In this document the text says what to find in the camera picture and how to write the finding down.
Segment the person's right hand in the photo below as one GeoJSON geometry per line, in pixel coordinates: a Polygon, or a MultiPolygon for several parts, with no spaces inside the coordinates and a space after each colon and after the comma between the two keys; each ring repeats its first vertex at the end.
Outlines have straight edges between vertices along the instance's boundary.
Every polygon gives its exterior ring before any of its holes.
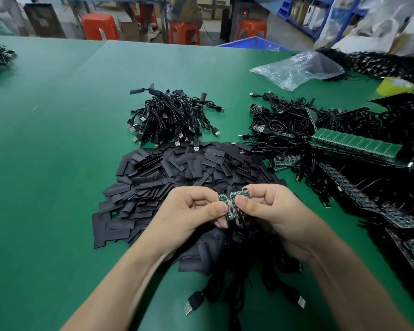
{"type": "Polygon", "coordinates": [[[301,261],[309,262],[312,247],[325,233],[327,224],[287,187],[279,184],[249,184],[251,198],[264,198],[267,222],[283,239],[285,247],[301,261]]]}

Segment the person's left hand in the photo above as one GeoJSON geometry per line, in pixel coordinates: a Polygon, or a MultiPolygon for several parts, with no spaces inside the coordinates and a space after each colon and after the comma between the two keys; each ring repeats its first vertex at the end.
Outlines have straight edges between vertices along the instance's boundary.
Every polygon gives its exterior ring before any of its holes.
{"type": "MultiPolygon", "coordinates": [[[[197,224],[194,221],[193,210],[216,201],[219,201],[218,193],[207,187],[174,188],[141,238],[146,239],[152,250],[164,256],[163,260],[167,261],[198,227],[205,224],[197,224]]],[[[227,224],[215,225],[227,228],[227,224]]]]}

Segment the small green circuit board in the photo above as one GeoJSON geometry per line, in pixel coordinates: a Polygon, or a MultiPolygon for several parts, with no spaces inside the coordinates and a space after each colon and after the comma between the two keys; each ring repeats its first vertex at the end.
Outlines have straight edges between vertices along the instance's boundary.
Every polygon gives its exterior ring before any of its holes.
{"type": "Polygon", "coordinates": [[[235,219],[237,217],[242,217],[242,211],[241,209],[236,205],[236,197],[238,195],[242,195],[248,199],[251,198],[250,192],[248,191],[248,189],[246,187],[242,188],[240,191],[233,191],[230,192],[229,194],[229,198],[228,200],[231,201],[231,205],[229,205],[229,209],[230,209],[230,219],[235,219]]]}
{"type": "Polygon", "coordinates": [[[227,195],[226,194],[219,194],[218,195],[218,199],[219,199],[219,201],[221,201],[221,202],[223,202],[223,203],[226,204],[226,206],[227,206],[227,212],[225,214],[225,219],[226,219],[226,221],[229,221],[230,220],[231,211],[230,211],[230,203],[228,201],[227,195]]]}

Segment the person's left forearm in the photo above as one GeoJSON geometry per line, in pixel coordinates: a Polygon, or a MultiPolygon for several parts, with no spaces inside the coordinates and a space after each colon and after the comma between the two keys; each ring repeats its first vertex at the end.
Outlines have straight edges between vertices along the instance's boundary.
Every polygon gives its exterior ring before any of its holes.
{"type": "Polygon", "coordinates": [[[143,233],[60,331],[127,331],[155,271],[186,239],[143,233]]]}

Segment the person's right forearm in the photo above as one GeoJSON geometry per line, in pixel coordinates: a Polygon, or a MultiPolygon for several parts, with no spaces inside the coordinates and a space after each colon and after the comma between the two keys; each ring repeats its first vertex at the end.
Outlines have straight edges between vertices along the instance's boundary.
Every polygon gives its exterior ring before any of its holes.
{"type": "Polygon", "coordinates": [[[414,331],[384,287],[328,226],[300,234],[297,243],[341,331],[414,331]]]}

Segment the pile of black heat-shrink sleeves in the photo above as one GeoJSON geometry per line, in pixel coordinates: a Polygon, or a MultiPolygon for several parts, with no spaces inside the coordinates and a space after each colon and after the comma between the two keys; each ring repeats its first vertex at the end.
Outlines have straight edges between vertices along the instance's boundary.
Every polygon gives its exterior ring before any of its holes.
{"type": "MultiPolygon", "coordinates": [[[[286,185],[268,166],[268,160],[243,143],[201,142],[193,146],[167,144],[159,148],[138,148],[124,155],[116,171],[116,182],[102,194],[92,214],[94,249],[109,241],[134,244],[148,227],[169,192],[177,187],[208,187],[218,194],[240,191],[250,183],[286,185]]],[[[179,272],[210,274],[226,245],[241,242],[256,228],[245,220],[230,219],[235,229],[205,224],[176,252],[172,264],[179,272]]]]}

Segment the green circuit board panel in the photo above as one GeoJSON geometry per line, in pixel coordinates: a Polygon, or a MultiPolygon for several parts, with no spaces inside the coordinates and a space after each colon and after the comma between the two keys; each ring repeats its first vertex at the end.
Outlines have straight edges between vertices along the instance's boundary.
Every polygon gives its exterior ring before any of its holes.
{"type": "Polygon", "coordinates": [[[312,148],[328,156],[376,163],[382,166],[414,169],[414,161],[403,159],[403,146],[354,134],[318,129],[309,141],[312,148]]]}

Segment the clear plastic bag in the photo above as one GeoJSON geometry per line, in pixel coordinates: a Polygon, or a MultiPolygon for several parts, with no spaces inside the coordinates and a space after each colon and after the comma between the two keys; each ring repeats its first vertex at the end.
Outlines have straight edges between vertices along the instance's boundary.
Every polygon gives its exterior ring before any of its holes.
{"type": "Polygon", "coordinates": [[[342,66],[317,51],[303,51],[282,61],[257,66],[250,72],[288,91],[312,79],[327,80],[345,73],[342,66]]]}

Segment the blue plastic bin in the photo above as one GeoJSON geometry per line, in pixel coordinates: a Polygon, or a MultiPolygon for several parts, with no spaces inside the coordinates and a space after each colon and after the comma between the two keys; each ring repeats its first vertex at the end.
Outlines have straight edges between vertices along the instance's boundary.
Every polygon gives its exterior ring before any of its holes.
{"type": "Polygon", "coordinates": [[[239,48],[239,49],[259,49],[269,51],[290,51],[283,46],[260,37],[248,37],[241,40],[232,41],[216,47],[239,48]]]}

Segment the red plastic stool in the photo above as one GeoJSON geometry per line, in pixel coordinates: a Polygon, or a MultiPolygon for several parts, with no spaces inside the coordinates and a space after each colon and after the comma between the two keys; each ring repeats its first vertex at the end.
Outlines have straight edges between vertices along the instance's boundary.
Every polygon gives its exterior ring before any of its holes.
{"type": "Polygon", "coordinates": [[[82,16],[83,32],[86,40],[121,40],[112,15],[92,13],[82,16]]]}
{"type": "Polygon", "coordinates": [[[201,45],[198,24],[169,21],[169,42],[180,45],[201,45]]]}
{"type": "Polygon", "coordinates": [[[267,35],[267,21],[260,19],[241,20],[237,30],[236,40],[249,37],[265,39],[267,35]]]}

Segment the yellow tape roll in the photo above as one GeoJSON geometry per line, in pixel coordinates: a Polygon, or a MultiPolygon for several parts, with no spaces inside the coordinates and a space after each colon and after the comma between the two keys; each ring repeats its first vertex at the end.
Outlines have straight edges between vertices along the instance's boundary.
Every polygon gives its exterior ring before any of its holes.
{"type": "Polygon", "coordinates": [[[386,97],[414,91],[414,84],[400,77],[385,77],[376,88],[377,94],[386,97]]]}

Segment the small cardboard box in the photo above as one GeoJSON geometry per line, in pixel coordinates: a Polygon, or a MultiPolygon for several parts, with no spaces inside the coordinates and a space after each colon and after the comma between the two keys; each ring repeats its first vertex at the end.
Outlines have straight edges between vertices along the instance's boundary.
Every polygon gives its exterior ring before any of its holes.
{"type": "Polygon", "coordinates": [[[121,21],[119,18],[117,20],[121,32],[121,40],[130,42],[143,41],[141,26],[135,18],[133,21],[121,21]]]}

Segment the blue metal shelf rack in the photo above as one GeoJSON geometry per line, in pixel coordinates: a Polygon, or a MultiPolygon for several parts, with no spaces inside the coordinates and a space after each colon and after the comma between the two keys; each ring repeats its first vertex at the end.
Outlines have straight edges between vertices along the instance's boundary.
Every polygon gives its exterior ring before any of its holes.
{"type": "Polygon", "coordinates": [[[283,0],[277,16],[314,42],[330,35],[338,42],[368,13],[364,0],[283,0]]]}

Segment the white plastic bags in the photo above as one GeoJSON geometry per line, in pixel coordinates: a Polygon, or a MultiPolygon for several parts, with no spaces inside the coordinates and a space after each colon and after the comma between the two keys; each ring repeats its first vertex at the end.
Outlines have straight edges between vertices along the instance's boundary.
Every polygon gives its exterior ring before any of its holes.
{"type": "Polygon", "coordinates": [[[335,0],[313,49],[414,56],[414,0],[335,0]]]}

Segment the brown cardboard box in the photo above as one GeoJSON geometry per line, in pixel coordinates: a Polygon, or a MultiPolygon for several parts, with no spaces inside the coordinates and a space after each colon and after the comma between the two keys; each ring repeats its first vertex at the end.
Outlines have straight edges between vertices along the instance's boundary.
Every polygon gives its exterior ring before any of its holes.
{"type": "Polygon", "coordinates": [[[37,36],[66,39],[61,23],[51,4],[26,3],[23,9],[37,36]]]}

